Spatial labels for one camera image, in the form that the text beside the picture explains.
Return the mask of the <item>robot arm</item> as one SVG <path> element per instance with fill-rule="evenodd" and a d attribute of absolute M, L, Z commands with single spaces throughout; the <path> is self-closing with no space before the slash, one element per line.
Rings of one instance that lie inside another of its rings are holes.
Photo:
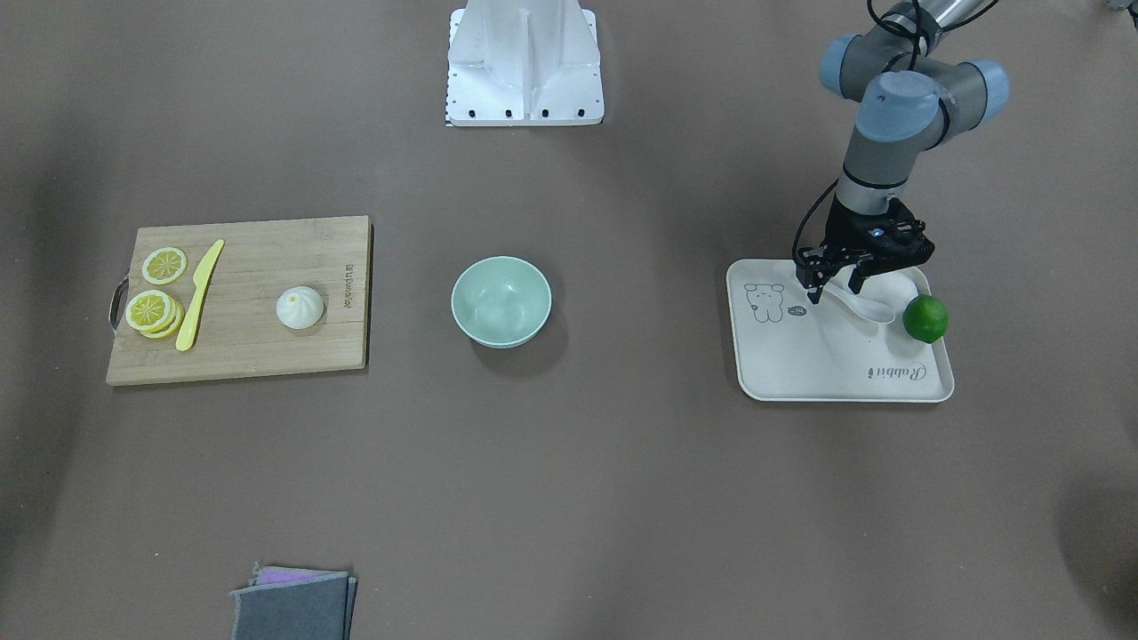
<path fill-rule="evenodd" d="M 820 60 L 820 84 L 857 102 L 842 172 L 828 187 L 820 246 L 792 244 L 797 280 L 813 303 L 849 270 L 853 294 L 872 276 L 921 266 L 934 255 L 926 224 L 902 202 L 923 151 L 974 130 L 1008 102 L 1007 73 L 993 60 L 932 60 L 955 28 L 990 1 L 900 1 L 869 13 L 873 28 L 838 36 Z"/>

